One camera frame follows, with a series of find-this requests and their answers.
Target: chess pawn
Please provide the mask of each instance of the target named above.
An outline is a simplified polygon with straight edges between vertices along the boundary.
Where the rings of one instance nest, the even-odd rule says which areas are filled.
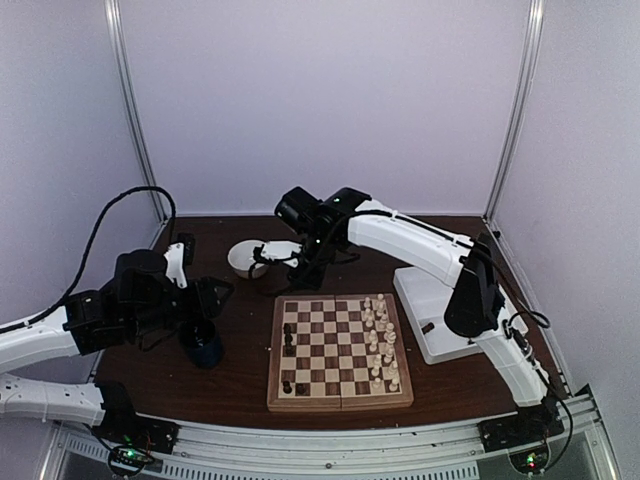
[[[393,362],[391,362],[391,365],[389,365],[389,375],[394,377],[397,374],[398,374],[398,362],[394,360]]]
[[[398,377],[393,377],[391,379],[391,385],[389,385],[389,390],[392,392],[398,391],[398,385],[400,385],[400,379]]]
[[[387,346],[387,351],[384,353],[384,363],[391,363],[394,353],[395,350],[393,348],[393,345]]]

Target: chessboard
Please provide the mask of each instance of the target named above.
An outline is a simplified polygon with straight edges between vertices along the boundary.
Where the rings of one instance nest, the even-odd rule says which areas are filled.
[[[412,403],[393,295],[276,299],[270,411],[377,410]]]

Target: metal corner post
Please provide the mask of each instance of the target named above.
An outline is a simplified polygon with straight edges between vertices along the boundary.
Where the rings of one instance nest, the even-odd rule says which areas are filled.
[[[540,49],[540,38],[542,36],[542,21],[544,17],[545,0],[531,0],[529,8],[529,20],[527,23],[527,32],[524,39],[524,48],[522,50],[522,61],[520,63],[520,75],[518,77],[518,85],[516,87],[516,95],[511,109],[511,118],[507,128],[507,134],[502,146],[500,154],[500,163],[498,171],[491,189],[489,202],[485,210],[485,220],[491,224],[494,220],[498,203],[504,189],[507,174],[513,161],[518,135],[524,120],[524,111],[526,108],[527,98],[531,90],[531,83],[538,60],[538,51]]]
[[[122,96],[125,103],[125,111],[129,130],[131,132],[131,139],[133,141],[133,146],[136,151],[136,156],[138,158],[138,163],[140,164],[140,170],[142,171],[142,177],[145,184],[155,186],[157,183],[153,174],[153,169],[151,168],[149,152],[147,151],[147,145],[144,141],[142,124],[140,123],[138,107],[133,93],[133,83],[131,81],[129,61],[124,43],[124,33],[122,31],[120,2],[119,0],[105,0],[104,5],[107,14],[107,25],[109,28],[109,36],[111,37],[111,45],[113,47],[113,53],[116,58],[116,64],[120,76],[120,86],[122,88]],[[151,197],[151,202],[153,203],[153,209],[158,222],[166,222],[169,218],[169,213],[160,199],[160,196],[156,192],[149,192],[149,196]]]

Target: metal frame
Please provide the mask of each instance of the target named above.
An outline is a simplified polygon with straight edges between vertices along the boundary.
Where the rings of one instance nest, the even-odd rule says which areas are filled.
[[[489,222],[493,221],[496,214],[496,209],[500,202],[500,197],[502,196],[504,184],[513,161],[518,136],[524,120],[524,111],[529,97],[529,92],[531,90],[531,83],[533,81],[533,75],[538,60],[538,51],[540,49],[544,4],[545,0],[531,0],[529,21],[527,24],[527,33],[524,39],[524,48],[522,52],[522,62],[520,64],[520,75],[518,77],[516,96],[511,109],[511,118],[509,119],[507,135],[502,146],[498,171],[496,173],[496,178],[489,196],[489,202],[484,213],[484,217]]]
[[[136,150],[138,163],[142,177],[146,185],[155,186],[156,178],[153,174],[151,162],[149,160],[149,152],[144,141],[142,133],[142,125],[140,123],[140,115],[136,105],[135,95],[133,93],[133,83],[131,81],[131,72],[129,70],[129,60],[127,58],[127,50],[124,43],[124,33],[122,30],[122,19],[120,17],[119,0],[105,0],[105,10],[107,14],[107,25],[109,27],[109,36],[111,37],[111,45],[118,66],[120,75],[120,86],[122,88],[122,96],[124,98],[125,110],[127,115],[127,123],[131,132],[131,139]],[[169,218],[168,211],[164,203],[160,199],[157,192],[149,192],[153,208],[160,223],[166,223]]]
[[[566,403],[574,418],[574,433],[597,433],[602,425],[601,418],[590,395],[571,398]],[[566,426],[568,422],[562,409],[561,415]],[[173,455],[156,454],[161,464],[145,472],[174,480],[445,478],[446,471],[473,470],[480,460],[507,454],[506,450],[484,452],[478,421],[328,432],[258,430],[178,422],[181,428]],[[63,445],[65,451],[104,461],[104,449],[84,429],[65,426],[62,435],[52,444],[53,449]],[[559,441],[566,436],[567,432],[558,437]],[[598,469],[600,478],[616,478],[610,475],[615,472],[615,464],[609,456],[606,437],[599,434],[597,438],[604,440],[600,450],[592,449],[592,455],[603,466]],[[42,478],[55,479],[52,475],[57,473],[58,470],[52,468],[51,475]]]

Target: white bowl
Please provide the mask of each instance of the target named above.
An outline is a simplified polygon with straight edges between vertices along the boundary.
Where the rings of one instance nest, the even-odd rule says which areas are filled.
[[[249,278],[249,269],[251,265],[253,265],[255,260],[253,259],[253,249],[259,247],[260,245],[264,245],[262,240],[245,240],[244,242],[240,242],[235,244],[229,250],[229,254],[227,255],[227,261],[233,271],[236,272],[240,278]],[[262,275],[267,273],[269,269],[269,265],[258,264],[253,269],[251,278],[260,278]]]

